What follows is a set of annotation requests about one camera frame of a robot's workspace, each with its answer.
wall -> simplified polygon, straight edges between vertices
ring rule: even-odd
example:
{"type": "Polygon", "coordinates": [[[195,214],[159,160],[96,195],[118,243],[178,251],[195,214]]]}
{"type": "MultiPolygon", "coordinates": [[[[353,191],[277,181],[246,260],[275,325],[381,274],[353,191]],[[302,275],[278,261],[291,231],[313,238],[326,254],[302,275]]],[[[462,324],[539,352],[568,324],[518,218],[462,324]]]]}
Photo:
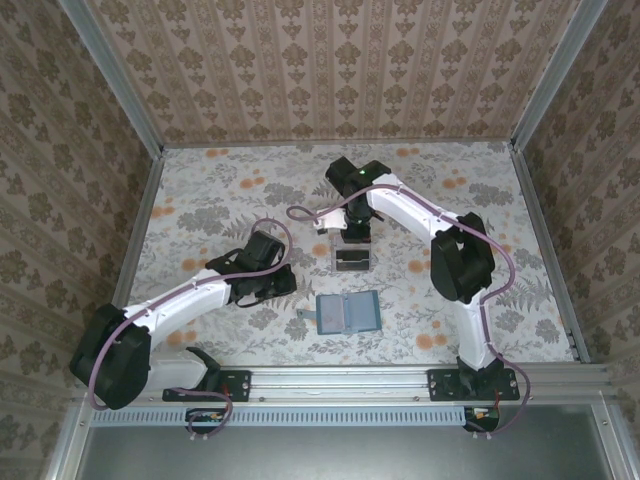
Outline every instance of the wall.
{"type": "Polygon", "coordinates": [[[166,143],[503,138],[579,0],[89,0],[166,143]]]}
{"type": "Polygon", "coordinates": [[[0,478],[38,478],[150,159],[55,1],[0,2],[0,478]]]}
{"type": "Polygon", "coordinates": [[[640,439],[640,1],[608,2],[525,156],[591,353],[640,439]]]}

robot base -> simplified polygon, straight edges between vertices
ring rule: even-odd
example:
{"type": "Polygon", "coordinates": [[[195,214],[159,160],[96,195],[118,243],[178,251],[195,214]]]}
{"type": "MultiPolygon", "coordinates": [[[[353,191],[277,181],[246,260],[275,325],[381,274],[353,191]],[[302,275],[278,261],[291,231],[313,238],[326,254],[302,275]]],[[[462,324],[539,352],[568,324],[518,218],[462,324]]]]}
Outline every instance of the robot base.
{"type": "Polygon", "coordinates": [[[515,372],[495,359],[478,371],[458,358],[458,368],[427,371],[429,398],[432,402],[519,400],[520,391],[515,372]]]}
{"type": "MultiPolygon", "coordinates": [[[[196,347],[187,350],[200,358],[207,367],[207,373],[192,390],[197,392],[217,392],[229,397],[232,402],[248,402],[251,393],[251,370],[222,370],[220,364],[196,347]]],[[[184,395],[167,388],[162,392],[164,402],[224,402],[217,397],[184,395]]]]}

floral tablecloth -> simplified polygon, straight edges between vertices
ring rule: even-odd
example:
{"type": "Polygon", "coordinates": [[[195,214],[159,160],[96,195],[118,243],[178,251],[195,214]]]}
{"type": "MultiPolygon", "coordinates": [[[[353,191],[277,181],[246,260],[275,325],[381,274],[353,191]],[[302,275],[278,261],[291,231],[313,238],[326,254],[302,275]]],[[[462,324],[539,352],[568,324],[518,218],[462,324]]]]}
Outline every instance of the floral tablecloth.
{"type": "MultiPolygon", "coordinates": [[[[286,220],[294,236],[298,290],[253,309],[211,311],[158,349],[197,345],[224,365],[371,365],[453,362],[458,341],[447,301],[429,279],[429,246],[393,220],[373,221],[375,268],[332,274],[329,239],[285,210],[330,206],[338,194],[324,179],[346,156],[356,166],[380,160],[407,185],[447,210],[473,211],[513,255],[515,287],[490,307],[494,342],[518,361],[571,361],[569,343],[504,143],[362,144],[164,153],[165,167],[132,292],[142,301],[184,282],[211,258],[245,245],[253,222],[286,220]],[[317,294],[377,290],[382,330],[319,336],[297,308],[317,294]]],[[[277,228],[274,235],[284,237],[277,228]]],[[[507,277],[496,254],[494,285],[507,277]]]]}

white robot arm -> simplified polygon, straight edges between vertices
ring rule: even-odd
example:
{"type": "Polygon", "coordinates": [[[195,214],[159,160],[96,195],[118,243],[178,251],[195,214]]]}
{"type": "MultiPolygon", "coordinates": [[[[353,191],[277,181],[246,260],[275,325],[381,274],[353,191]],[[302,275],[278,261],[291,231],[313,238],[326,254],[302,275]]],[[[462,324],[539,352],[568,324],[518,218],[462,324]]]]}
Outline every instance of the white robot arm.
{"type": "Polygon", "coordinates": [[[168,292],[123,310],[103,305],[96,310],[73,355],[71,372],[89,385],[98,363],[94,390],[111,409],[128,405],[145,391],[212,391],[220,365],[205,352],[195,347],[179,353],[151,354],[152,350],[172,332],[210,310],[238,304],[248,295],[254,295],[257,304],[295,291],[296,279],[289,264],[272,273],[256,275],[282,262],[283,254],[280,240],[255,231],[244,249],[211,260],[197,275],[168,292]],[[234,278],[216,280],[228,275],[234,278]],[[99,362],[100,351],[125,322],[130,325],[99,362]]]}
{"type": "MultiPolygon", "coordinates": [[[[399,187],[400,191],[406,190],[418,195],[404,185],[394,174],[381,175],[373,180],[372,183],[374,185],[394,185],[399,187]]],[[[399,191],[371,190],[367,192],[367,202],[375,211],[393,218],[427,245],[430,245],[431,241],[436,237],[436,232],[443,231],[448,227],[440,217],[427,211],[423,206],[406,195],[402,195],[399,191]]],[[[437,205],[433,205],[433,207],[441,212],[442,215],[450,218],[459,216],[437,205]]],[[[474,370],[485,368],[496,358],[487,347],[487,341],[482,331],[480,297],[484,294],[485,289],[483,288],[473,295],[469,303],[463,303],[459,300],[452,303],[460,339],[458,355],[465,364],[474,370]]]]}
{"type": "MultiPolygon", "coordinates": [[[[474,222],[472,227],[484,233],[480,218],[474,214],[460,217],[432,204],[377,161],[357,169],[342,157],[331,164],[326,176],[345,198],[372,185],[390,186],[368,190],[366,199],[362,195],[346,205],[342,214],[344,222],[338,227],[342,230],[344,242],[370,242],[369,220],[382,213],[403,225],[425,244],[434,247],[431,278],[436,289],[452,301],[460,338],[460,360],[474,371],[482,370],[494,362],[496,357],[487,345],[480,316],[480,298],[486,293],[485,289],[491,283],[491,271],[495,268],[491,250],[489,245],[478,243],[471,236],[463,238],[463,232],[447,232],[451,225],[441,216],[474,222]],[[425,208],[410,197],[419,199],[431,208],[425,208]],[[459,245],[467,241],[474,243],[459,249],[459,245]]],[[[336,212],[333,213],[332,224],[336,225],[339,222],[335,221],[336,212]]],[[[327,222],[320,217],[316,228],[322,230],[326,226],[327,222]]]]}

cable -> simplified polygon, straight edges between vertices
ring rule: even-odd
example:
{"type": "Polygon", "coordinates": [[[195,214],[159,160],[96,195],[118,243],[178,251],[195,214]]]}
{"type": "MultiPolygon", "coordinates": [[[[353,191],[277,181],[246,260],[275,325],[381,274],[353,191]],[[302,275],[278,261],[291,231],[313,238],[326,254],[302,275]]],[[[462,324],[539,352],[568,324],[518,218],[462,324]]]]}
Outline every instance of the cable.
{"type": "Polygon", "coordinates": [[[157,309],[158,307],[161,307],[165,303],[173,300],[174,298],[176,298],[176,297],[182,295],[183,293],[186,293],[186,292],[188,292],[188,291],[190,291],[192,289],[201,287],[203,285],[208,285],[210,283],[219,282],[221,280],[230,280],[232,278],[251,278],[251,277],[260,277],[262,275],[268,275],[270,273],[273,273],[273,272],[279,270],[285,264],[287,264],[287,262],[289,261],[289,257],[291,257],[291,250],[292,250],[292,247],[293,247],[293,237],[291,236],[291,232],[285,226],[284,223],[282,223],[282,222],[280,222],[280,221],[278,221],[278,220],[276,220],[274,218],[261,218],[261,219],[257,220],[256,223],[253,224],[253,226],[251,227],[251,233],[255,232],[255,230],[256,230],[256,228],[257,228],[257,226],[259,224],[265,223],[265,222],[270,222],[270,223],[276,224],[287,235],[287,241],[288,241],[287,251],[286,251],[284,257],[282,258],[282,260],[277,265],[274,265],[274,266],[272,266],[270,268],[267,268],[266,270],[262,270],[260,272],[231,273],[231,274],[228,274],[228,275],[214,275],[214,276],[211,276],[211,277],[202,278],[202,279],[200,279],[200,280],[198,280],[198,281],[196,281],[194,283],[190,283],[189,285],[185,285],[184,287],[179,288],[178,290],[176,290],[174,292],[168,293],[164,297],[160,297],[158,300],[153,302],[147,308],[145,308],[144,310],[141,310],[138,313],[132,315],[131,317],[127,318],[124,322],[122,322],[120,325],[118,325],[118,327],[113,331],[113,333],[109,336],[107,341],[102,346],[102,349],[100,350],[100,353],[98,353],[98,356],[96,357],[96,361],[95,361],[95,363],[93,365],[93,370],[91,370],[91,376],[89,377],[88,399],[89,399],[89,404],[94,408],[94,410],[107,410],[107,408],[108,408],[106,405],[100,405],[98,403],[98,401],[96,400],[95,389],[96,389],[96,381],[98,379],[98,372],[100,371],[100,367],[102,366],[102,362],[104,361],[104,358],[107,355],[107,352],[111,348],[111,345],[113,345],[113,343],[116,341],[118,336],[129,325],[131,325],[133,322],[135,322],[139,318],[142,318],[145,315],[149,315],[153,310],[157,309]]]}
{"type": "Polygon", "coordinates": [[[292,219],[292,220],[296,220],[299,222],[308,222],[308,221],[313,221],[316,222],[320,217],[333,212],[334,210],[337,210],[338,208],[346,205],[347,203],[349,203],[351,200],[353,200],[354,198],[359,197],[360,195],[363,195],[367,192],[370,192],[372,190],[392,190],[394,192],[397,192],[398,194],[402,194],[405,195],[407,197],[409,197],[411,200],[413,200],[414,202],[416,202],[417,204],[419,204],[420,206],[422,206],[423,208],[425,208],[428,212],[432,213],[433,215],[436,215],[439,219],[443,220],[444,222],[453,225],[454,227],[459,228],[460,230],[463,230],[467,233],[470,233],[471,235],[473,235],[476,238],[479,238],[480,240],[485,241],[486,243],[488,243],[489,245],[493,246],[499,253],[500,255],[502,255],[504,257],[504,259],[507,262],[507,265],[509,266],[509,279],[507,280],[507,282],[502,286],[499,287],[485,295],[483,295],[480,298],[480,318],[482,320],[482,331],[484,333],[484,338],[485,338],[485,342],[487,345],[487,348],[489,349],[489,351],[500,361],[502,361],[505,365],[511,367],[512,369],[514,369],[516,372],[518,372],[520,375],[522,375],[522,377],[524,378],[525,384],[526,384],[526,391],[524,394],[524,397],[522,399],[522,403],[520,404],[520,408],[518,409],[518,411],[516,412],[516,414],[513,416],[513,418],[511,418],[511,420],[509,420],[507,422],[506,425],[498,428],[497,430],[491,432],[492,435],[495,435],[497,433],[500,432],[504,432],[506,429],[508,429],[509,427],[511,427],[511,425],[514,424],[514,422],[516,420],[518,420],[518,418],[520,417],[520,415],[522,414],[522,412],[524,411],[524,409],[527,406],[527,402],[529,401],[529,398],[531,396],[531,380],[529,379],[529,376],[527,375],[527,373],[517,364],[511,362],[510,360],[507,360],[506,358],[504,358],[502,356],[502,354],[500,352],[498,352],[494,346],[493,346],[493,342],[491,341],[491,334],[489,331],[489,323],[487,320],[487,314],[486,314],[486,310],[485,310],[485,302],[487,300],[489,300],[490,298],[493,298],[497,295],[500,295],[501,293],[504,293],[505,291],[509,290],[516,279],[516,266],[513,263],[513,260],[511,259],[511,257],[509,256],[509,254],[504,250],[504,248],[502,248],[502,245],[500,245],[498,242],[496,242],[495,240],[493,240],[492,238],[488,237],[487,235],[485,235],[482,232],[479,232],[467,225],[464,225],[460,222],[458,222],[457,220],[447,217],[446,215],[443,215],[441,211],[439,211],[436,207],[434,207],[433,205],[431,205],[430,203],[428,203],[425,199],[423,199],[420,195],[417,195],[416,193],[404,189],[402,188],[402,185],[390,185],[390,184],[378,184],[378,185],[371,185],[369,187],[365,187],[362,190],[357,191],[356,193],[354,193],[353,195],[349,195],[347,198],[345,198],[344,200],[340,201],[339,203],[337,203],[336,205],[332,206],[331,208],[328,209],[324,209],[322,210],[320,213],[313,213],[311,212],[309,209],[305,208],[305,207],[301,207],[301,206],[291,206],[289,208],[287,208],[287,216],[292,219]],[[300,216],[296,216],[293,215],[292,212],[294,210],[299,210],[302,211],[303,213],[306,213],[307,216],[306,217],[300,217],[300,216]]]}
{"type": "MultiPolygon", "coordinates": [[[[182,395],[189,395],[189,396],[193,396],[193,397],[215,397],[215,398],[220,398],[220,399],[225,401],[225,403],[227,404],[227,413],[226,413],[226,415],[222,418],[222,420],[220,421],[220,423],[218,424],[218,426],[216,428],[214,428],[211,432],[206,434],[206,438],[213,437],[214,435],[217,435],[218,433],[220,433],[220,431],[225,427],[225,425],[229,422],[229,420],[231,420],[231,415],[233,414],[233,402],[231,401],[231,398],[229,398],[228,395],[224,395],[224,394],[218,393],[218,392],[197,392],[197,391],[192,391],[192,390],[186,390],[184,388],[172,388],[171,390],[173,390],[174,392],[180,393],[182,395]]],[[[192,413],[191,416],[189,417],[189,423],[187,424],[187,430],[191,434],[191,438],[192,439],[195,438],[196,435],[198,435],[196,432],[193,431],[193,422],[194,422],[194,420],[196,418],[202,417],[202,416],[204,416],[206,414],[207,414],[206,411],[199,411],[199,412],[192,413]]]]}

